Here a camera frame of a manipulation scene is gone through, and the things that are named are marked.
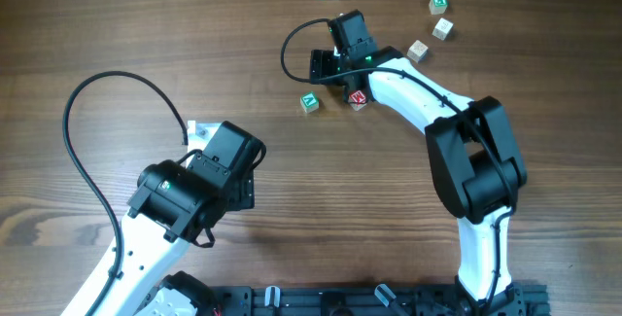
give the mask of black cable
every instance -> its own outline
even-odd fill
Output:
[[[108,217],[110,218],[110,222],[113,225],[113,230],[115,232],[115,244],[117,245],[115,249],[115,262],[113,263],[110,270],[108,270],[108,280],[106,281],[104,288],[102,288],[101,292],[97,296],[97,299],[95,300],[93,305],[90,307],[90,309],[86,313],[87,316],[92,315],[97,310],[97,308],[99,307],[103,299],[108,294],[108,291],[112,287],[115,281],[115,278],[119,275],[119,270],[121,267],[121,258],[123,255],[123,244],[122,244],[123,236],[121,232],[121,226],[119,225],[119,222],[117,221],[117,217],[115,216],[115,212],[113,211],[113,208],[110,206],[110,203],[108,202],[104,194],[99,190],[97,185],[95,185],[93,180],[90,178],[85,168],[82,166],[82,163],[78,159],[78,156],[76,156],[76,152],[74,151],[74,148],[71,144],[71,139],[69,137],[69,112],[71,111],[71,107],[74,104],[74,100],[76,99],[80,91],[86,88],[86,86],[88,86],[90,83],[96,80],[99,80],[101,78],[106,78],[106,77],[132,78],[132,79],[135,79],[137,81],[140,81],[146,84],[148,87],[152,88],[155,92],[157,92],[157,94],[160,97],[162,97],[162,99],[166,102],[168,107],[170,107],[171,111],[175,115],[175,118],[177,119],[180,126],[182,127],[182,131],[184,134],[184,144],[185,145],[188,144],[188,131],[186,130],[184,121],[182,121],[182,118],[177,112],[177,109],[175,109],[175,106],[173,106],[173,103],[168,99],[168,97],[164,94],[164,92],[162,92],[158,87],[156,87],[156,85],[154,85],[152,82],[148,81],[147,79],[141,76],[138,76],[132,73],[121,72],[121,71],[99,73],[83,81],[80,85],[78,85],[76,89],[74,89],[73,92],[71,92],[71,95],[69,96],[69,99],[67,100],[67,105],[65,106],[65,112],[63,113],[63,116],[62,116],[62,137],[65,141],[65,148],[67,148],[67,153],[69,154],[69,158],[74,162],[74,165],[76,165],[76,168],[78,169],[78,172],[80,173],[80,175],[82,175],[82,177],[85,179],[88,186],[93,190],[93,192],[95,193],[95,195],[97,196],[101,204],[104,206],[104,209],[106,210],[106,213],[108,214]]]
[[[185,156],[181,157],[179,160],[177,160],[178,164],[182,164],[184,161],[186,161],[186,159],[190,158],[191,156],[194,156],[196,154],[203,154],[203,151],[199,150],[199,149],[194,149],[188,153],[186,153]]]
[[[265,144],[261,143],[261,156],[259,156],[259,160],[254,162],[253,165],[251,165],[251,168],[249,169],[249,172],[255,170],[256,167],[258,167],[261,162],[263,161],[263,159],[265,158],[265,154],[267,153],[267,150],[265,148]]]
[[[370,73],[373,73],[373,72],[394,73],[394,74],[397,74],[397,75],[401,76],[402,78],[408,78],[412,82],[418,84],[419,86],[421,86],[422,88],[427,90],[434,97],[438,98],[442,103],[444,103],[449,108],[451,108],[454,112],[456,112],[456,115],[462,120],[462,122],[466,125],[466,127],[468,127],[468,129],[473,134],[475,141],[479,142],[482,145],[482,148],[484,149],[484,151],[486,151],[486,153],[488,154],[488,157],[489,157],[491,163],[493,164],[493,167],[495,168],[495,171],[499,175],[499,177],[501,179],[501,184],[503,185],[503,188],[505,189],[505,192],[506,192],[507,197],[509,199],[510,211],[500,215],[495,220],[495,223],[493,224],[493,229],[495,230],[495,233],[496,233],[495,234],[495,242],[496,242],[496,245],[495,245],[495,270],[493,271],[493,273],[495,275],[493,277],[492,289],[490,290],[489,295],[486,298],[486,303],[484,304],[484,306],[482,308],[482,312],[485,312],[488,308],[490,308],[490,306],[492,304],[492,301],[493,301],[493,298],[495,297],[495,289],[497,288],[497,285],[499,283],[499,276],[500,276],[500,273],[501,273],[500,272],[500,269],[501,269],[501,247],[500,247],[500,244],[501,244],[501,221],[503,219],[505,219],[505,218],[508,218],[508,217],[514,215],[514,213],[516,212],[516,202],[517,202],[516,196],[514,195],[514,191],[512,190],[511,186],[509,185],[509,182],[507,181],[507,177],[503,173],[503,169],[501,168],[499,160],[497,159],[497,157],[493,153],[493,150],[491,149],[491,147],[488,145],[488,142],[486,142],[486,140],[484,139],[482,134],[477,129],[477,126],[475,126],[475,124],[469,118],[467,118],[465,113],[460,108],[456,107],[456,105],[454,105],[446,96],[441,95],[435,89],[431,88],[429,85],[427,85],[426,83],[422,82],[420,79],[418,79],[418,78],[416,78],[416,77],[414,77],[414,76],[412,76],[412,75],[410,75],[410,74],[408,74],[408,73],[406,73],[404,71],[400,71],[400,70],[393,69],[393,68],[373,67],[373,68],[363,68],[363,69],[352,70],[352,71],[348,71],[348,72],[344,72],[344,73],[340,73],[340,74],[335,74],[335,75],[332,75],[330,77],[321,78],[321,79],[305,79],[305,78],[299,78],[297,76],[292,75],[290,73],[290,71],[287,69],[287,67],[285,66],[285,49],[287,48],[288,43],[290,42],[290,40],[292,39],[294,34],[297,33],[298,31],[300,31],[301,29],[303,29],[303,28],[305,28],[305,27],[307,27],[309,25],[316,24],[316,23],[322,23],[322,22],[329,22],[329,19],[327,19],[327,18],[319,18],[319,19],[314,19],[314,20],[310,20],[310,21],[308,21],[306,23],[303,23],[302,25],[300,25],[299,27],[294,29],[292,31],[292,33],[290,33],[290,35],[288,35],[288,37],[285,39],[285,42],[283,43],[283,47],[281,48],[281,68],[283,68],[283,72],[288,77],[290,77],[291,79],[293,79],[293,80],[295,80],[297,82],[311,83],[311,84],[328,83],[328,82],[333,81],[335,79],[341,79],[343,77],[347,77],[347,76],[350,76],[350,75],[370,74]]]

